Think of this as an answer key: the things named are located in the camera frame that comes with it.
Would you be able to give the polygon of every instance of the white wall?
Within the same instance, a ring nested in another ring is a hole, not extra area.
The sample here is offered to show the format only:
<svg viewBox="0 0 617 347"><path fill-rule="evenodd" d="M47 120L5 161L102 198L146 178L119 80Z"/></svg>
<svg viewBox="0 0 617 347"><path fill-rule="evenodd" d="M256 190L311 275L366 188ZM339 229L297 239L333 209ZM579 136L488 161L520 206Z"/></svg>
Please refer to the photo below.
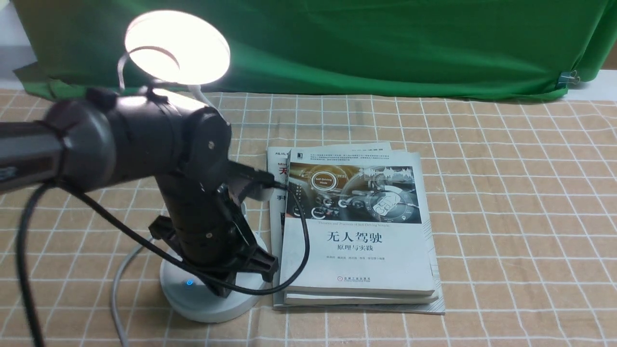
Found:
<svg viewBox="0 0 617 347"><path fill-rule="evenodd" d="M23 89L13 70L36 62L28 37L9 3L0 10L0 88Z"/></svg>

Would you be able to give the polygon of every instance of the lamp shade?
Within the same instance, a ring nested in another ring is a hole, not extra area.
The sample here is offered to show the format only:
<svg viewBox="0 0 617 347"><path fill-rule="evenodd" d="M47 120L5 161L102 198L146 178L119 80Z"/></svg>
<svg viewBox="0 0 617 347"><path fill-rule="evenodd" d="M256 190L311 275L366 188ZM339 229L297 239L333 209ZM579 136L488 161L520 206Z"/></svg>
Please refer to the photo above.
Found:
<svg viewBox="0 0 617 347"><path fill-rule="evenodd" d="M165 82L204 85L224 76L230 66L230 48L223 35L184 12L140 15L126 29L124 44L140 69Z"/></svg>

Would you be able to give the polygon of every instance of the robotic arm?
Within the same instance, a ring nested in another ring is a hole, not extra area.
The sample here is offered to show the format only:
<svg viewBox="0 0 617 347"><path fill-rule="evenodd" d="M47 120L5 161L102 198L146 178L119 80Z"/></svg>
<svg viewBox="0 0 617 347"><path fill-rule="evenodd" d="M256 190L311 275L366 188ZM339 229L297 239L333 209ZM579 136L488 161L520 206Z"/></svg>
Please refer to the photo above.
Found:
<svg viewBox="0 0 617 347"><path fill-rule="evenodd" d="M154 176L170 214L150 225L154 238L225 283L238 272L272 282L278 259L257 244L239 205L268 199L274 177L230 161L230 142L230 124L199 101L153 87L132 96L93 88L41 121L0 124L0 193L49 180L88 192Z"/></svg>

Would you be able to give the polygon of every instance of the black cable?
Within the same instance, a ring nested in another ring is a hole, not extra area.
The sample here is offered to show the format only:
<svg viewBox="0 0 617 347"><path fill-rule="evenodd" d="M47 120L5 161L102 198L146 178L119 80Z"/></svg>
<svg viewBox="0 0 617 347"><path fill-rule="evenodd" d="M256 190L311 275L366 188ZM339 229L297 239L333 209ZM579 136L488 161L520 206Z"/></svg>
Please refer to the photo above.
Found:
<svg viewBox="0 0 617 347"><path fill-rule="evenodd" d="M43 332L41 331L41 324L39 323L38 315L36 314L32 290L28 281L29 276L28 265L26 264L26 241L28 238L28 226L36 205L43 194L55 186L56 185L54 183L45 183L38 187L34 193L32 193L22 211L19 228L17 229L17 234L15 236L15 265L17 267L17 278L19 279L19 287L22 291L23 308L26 311L26 318L28 319L28 325L30 326L30 332L32 334L32 340L35 347L43 347L45 342Z"/></svg>
<svg viewBox="0 0 617 347"><path fill-rule="evenodd" d="M302 231L303 231L303 234L304 234L304 257L302 258L302 262L300 263L300 266L298 267L298 269L290 276L290 278L288 280L286 280L284 283L282 283L282 284L280 284L278 286L275 286L275 287L270 288L270 289L263 289L263 290L255 290L255 289L250 289L250 288L243 288L241 286L237 286L237 285L233 285L233 284L227 283L225 281L219 280L216 277L212 277L212 276L210 276L208 274L204 274L204 273L202 273L200 271L197 271L193 267L188 266L184 262L181 262L178 259L176 259L176 258L172 257L171 255L167 254L167 252L165 252L164 250L162 250L159 247L155 246L151 242L148 242L148 240L143 238L140 234L132 231L131 228L127 227L124 223L122 223L116 217L114 217L114 215L112 215L111 213L107 212L107 210L105 210L104 207L99 205L95 200L90 198L88 195L82 193L81 191L77 190L76 188L74 188L74 187L72 187L72 186L70 186L68 184L65 184L65 183L58 184L58 187L61 188L64 191L66 191L67 193L73 195L74 197L78 198L82 202L84 202L86 205L88 205L90 208L92 208L96 213L98 213L103 219L108 221L114 227L118 228L121 232L126 234L128 237L130 237L133 240L135 240L135 242L137 242L140 245L144 246L145 248L149 249L150 251L152 251L156 255L160 256L164 260L172 263L173 265L181 268L184 271L187 271L190 274L193 274L193 275L195 275L197 277L202 278L206 282L213 283L213 284L216 284L216 285L220 285L223 288L227 288L229 290L237 291L238 293L247 294L247 295L257 295L257 296L270 295L270 294L277 293L277 292L287 288L291 283L293 283L293 281L296 280L296 278L300 275L300 273L302 273L302 271L304 270L304 267L306 266L307 262L309 261L309 254L310 254L309 228L307 226L307 221L306 221L306 217L304 216L304 212L303 212L302 208L300 208L300 201L298 200L297 196L291 191L291 189L288 186L280 184L278 182L276 182L273 185L273 188L286 190L289 193L289 195L291 195L294 198L294 201L298 205L298 208L300 210L300 220L301 220L301 223L302 223Z"/></svg>
<svg viewBox="0 0 617 347"><path fill-rule="evenodd" d="M56 185L56 183L54 182L48 182L48 183L45 183L39 186L28 199L28 202L26 203L26 206L24 207L22 211L22 216L20 219L19 227L17 229L17 234L15 236L15 258L16 258L15 261L16 261L16 268L17 268L17 277L19 279L19 285L20 285L20 289L22 292L22 303L25 309L26 318L28 319L28 325L30 327L30 333L32 335L32 340L33 340L35 347L44 347L45 342L43 338L43 331L41 330L41 324L39 323L38 315L36 312L35 302L32 296L32 290L30 288L30 283L28 280L28 277L29 277L28 276L28 266L26 264L26 253L27 253L26 243L27 243L27 237L28 237L28 226L30 224L30 219L32 218L32 214L34 213L36 205L38 204L41 197L43 197L43 195L45 194L45 192L47 192L47 190L50 190L51 188L55 188L55 187L59 187L62 190L66 191L67 193L71 194L72 196L83 201L86 205L88 205L96 213L98 213L103 219L111 223L113 226L118 228L121 232L125 233L127 236L135 240L137 243L139 243L143 247L156 253L156 255L160 256L164 260L172 263L173 265L176 265L177 267L183 269L184 271L189 272L190 274L203 278L206 282L211 282L211 283L220 285L223 288L237 291L239 293L261 296L261 295L269 295L269 294L279 292L287 288L291 283L293 283L293 281L296 280L296 278L300 275L300 273L302 273L302 271L304 270L304 267L309 261L309 254L310 254L309 228L307 226L306 217L304 216L304 211L300 208L300 201L298 200L297 196L291 191L291 189L288 186L283 185L278 182L275 182L273 184L273 188L286 190L289 193L289 195L291 195L294 198L294 202L297 204L298 210L300 211L300 220L302 223L302 231L304 234L304 257L302 258L302 262L300 263L300 266L298 267L298 269L293 273L293 275L291 275L291 277L288 280L286 280L284 283L278 286L275 286L270 289L265 289L265 290L255 290L255 289L250 289L250 288L243 288L237 285L232 285L224 281L221 281L215 277L212 277L210 275L203 274L199 271L196 271L192 267L170 256L165 251L154 246L150 241L148 241L147 239L143 238L141 235L134 232L131 228L127 227L124 223L122 223L112 214L107 212L107 210L104 207L102 207L99 203L97 203L95 200L90 198L85 193L77 190L76 188L66 183L58 183Z"/></svg>

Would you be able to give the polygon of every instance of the book title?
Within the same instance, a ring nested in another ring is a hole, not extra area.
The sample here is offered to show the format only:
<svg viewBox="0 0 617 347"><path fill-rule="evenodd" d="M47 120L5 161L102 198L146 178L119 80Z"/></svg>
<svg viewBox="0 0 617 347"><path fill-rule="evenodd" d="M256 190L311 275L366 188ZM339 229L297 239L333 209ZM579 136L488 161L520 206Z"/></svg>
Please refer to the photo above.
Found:
<svg viewBox="0 0 617 347"><path fill-rule="evenodd" d="M287 163L280 162L278 163L278 174L279 175L287 175Z"/></svg>
<svg viewBox="0 0 617 347"><path fill-rule="evenodd" d="M372 251L373 245L368 243L382 243L381 233L361 233L357 232L349 235L349 232L345 232L345 236L339 232L329 232L328 240L332 243L339 243L336 249L339 251Z"/></svg>

